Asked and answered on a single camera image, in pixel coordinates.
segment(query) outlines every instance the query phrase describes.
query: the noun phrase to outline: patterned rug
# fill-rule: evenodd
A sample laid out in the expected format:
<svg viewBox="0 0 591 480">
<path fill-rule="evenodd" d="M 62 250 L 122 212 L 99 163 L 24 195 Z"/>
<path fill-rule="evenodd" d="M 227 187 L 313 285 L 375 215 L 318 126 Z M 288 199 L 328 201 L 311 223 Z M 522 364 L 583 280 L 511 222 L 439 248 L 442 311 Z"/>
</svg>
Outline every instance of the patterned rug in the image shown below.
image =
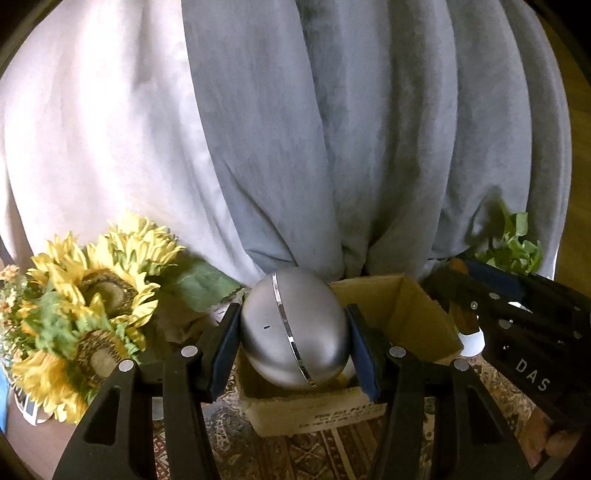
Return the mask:
<svg viewBox="0 0 591 480">
<path fill-rule="evenodd" d="M 470 363 L 519 435 L 533 403 L 482 358 Z M 419 480 L 427 480 L 433 450 L 434 399 L 426 399 Z M 364 480 L 371 468 L 384 418 L 291 437 L 259 437 L 240 409 L 233 377 L 224 395 L 203 405 L 209 439 L 222 480 Z M 164 423 L 154 423 L 159 480 L 170 480 Z"/>
</svg>

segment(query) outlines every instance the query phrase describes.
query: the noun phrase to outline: sunflower center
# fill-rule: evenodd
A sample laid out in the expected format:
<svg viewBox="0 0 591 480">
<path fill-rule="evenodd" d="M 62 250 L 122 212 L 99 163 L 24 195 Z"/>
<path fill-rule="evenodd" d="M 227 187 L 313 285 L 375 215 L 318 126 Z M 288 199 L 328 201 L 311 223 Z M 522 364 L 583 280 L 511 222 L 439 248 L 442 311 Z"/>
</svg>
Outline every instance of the sunflower center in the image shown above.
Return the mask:
<svg viewBox="0 0 591 480">
<path fill-rule="evenodd" d="M 137 290 L 110 270 L 97 270 L 85 276 L 77 285 L 88 305 L 100 293 L 108 318 L 132 313 Z"/>
<path fill-rule="evenodd" d="M 98 387 L 124 358 L 125 346 L 114 333 L 95 330 L 78 340 L 76 362 L 93 387 Z"/>
</svg>

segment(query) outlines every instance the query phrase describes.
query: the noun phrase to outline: gray fabric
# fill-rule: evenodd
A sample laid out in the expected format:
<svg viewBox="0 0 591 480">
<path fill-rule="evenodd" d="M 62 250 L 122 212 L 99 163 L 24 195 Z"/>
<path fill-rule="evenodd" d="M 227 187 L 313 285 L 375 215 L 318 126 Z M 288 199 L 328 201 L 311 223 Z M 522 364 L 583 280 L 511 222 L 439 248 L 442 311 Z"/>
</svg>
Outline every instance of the gray fabric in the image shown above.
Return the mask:
<svg viewBox="0 0 591 480">
<path fill-rule="evenodd" d="M 263 270 L 420 276 L 430 258 L 502 228 L 501 197 L 532 212 L 532 235 L 553 257 L 568 117 L 532 126 L 530 98 L 538 115 L 542 94 L 528 92 L 535 70 L 520 54 L 548 63 L 547 40 L 518 48 L 499 0 L 182 5 L 216 174 Z M 553 72 L 539 81 L 559 105 Z"/>
<path fill-rule="evenodd" d="M 533 149 L 527 203 L 529 237 L 541 242 L 545 256 L 539 273 L 550 277 L 569 204 L 569 106 L 556 57 L 537 15 L 522 0 L 501 3 L 517 41 L 530 95 Z"/>
<path fill-rule="evenodd" d="M 322 122 L 292 0 L 183 1 L 207 145 L 246 252 L 326 279 L 343 260 Z"/>
<path fill-rule="evenodd" d="M 384 0 L 296 0 L 333 181 L 345 276 L 361 273 L 376 216 L 391 97 Z"/>
<path fill-rule="evenodd" d="M 502 232 L 499 199 L 527 207 L 531 114 L 515 38 L 498 0 L 447 0 L 456 39 L 457 133 L 433 257 L 446 258 Z"/>
<path fill-rule="evenodd" d="M 367 271 L 418 276 L 435 238 L 452 159 L 456 56 L 444 2 L 394 0 L 388 5 L 391 127 Z"/>
</svg>

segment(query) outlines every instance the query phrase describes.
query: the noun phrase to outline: metal screw head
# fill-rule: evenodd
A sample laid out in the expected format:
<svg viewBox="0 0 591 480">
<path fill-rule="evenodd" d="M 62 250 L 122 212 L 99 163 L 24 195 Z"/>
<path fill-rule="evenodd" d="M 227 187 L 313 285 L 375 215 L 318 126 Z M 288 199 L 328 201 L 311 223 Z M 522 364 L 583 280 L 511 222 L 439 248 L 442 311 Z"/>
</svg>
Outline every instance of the metal screw head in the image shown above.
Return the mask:
<svg viewBox="0 0 591 480">
<path fill-rule="evenodd" d="M 181 355 L 185 358 L 191 358 L 192 356 L 197 355 L 199 349 L 194 345 L 187 345 L 183 347 L 181 350 Z"/>
<path fill-rule="evenodd" d="M 465 372 L 470 368 L 470 364 L 466 362 L 463 358 L 456 358 L 453 361 L 453 366 L 456 367 L 456 369 L 460 372 Z"/>
<path fill-rule="evenodd" d="M 133 360 L 123 360 L 119 364 L 119 370 L 121 370 L 122 372 L 129 372 L 129 370 L 131 370 L 133 367 L 134 367 Z"/>
<path fill-rule="evenodd" d="M 394 358 L 403 358 L 406 355 L 406 350 L 401 346 L 393 346 L 389 352 Z"/>
</svg>

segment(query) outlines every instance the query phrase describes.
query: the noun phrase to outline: silver egg-shaped object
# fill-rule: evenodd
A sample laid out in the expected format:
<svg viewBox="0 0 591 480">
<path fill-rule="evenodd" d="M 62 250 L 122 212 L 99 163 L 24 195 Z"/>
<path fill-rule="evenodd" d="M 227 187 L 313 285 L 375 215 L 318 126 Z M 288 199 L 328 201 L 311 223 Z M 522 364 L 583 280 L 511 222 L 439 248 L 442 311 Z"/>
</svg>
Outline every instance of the silver egg-shaped object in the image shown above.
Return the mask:
<svg viewBox="0 0 591 480">
<path fill-rule="evenodd" d="M 312 390 L 336 378 L 350 354 L 345 312 L 329 285 L 298 267 L 267 275 L 242 307 L 244 353 L 269 382 Z"/>
</svg>

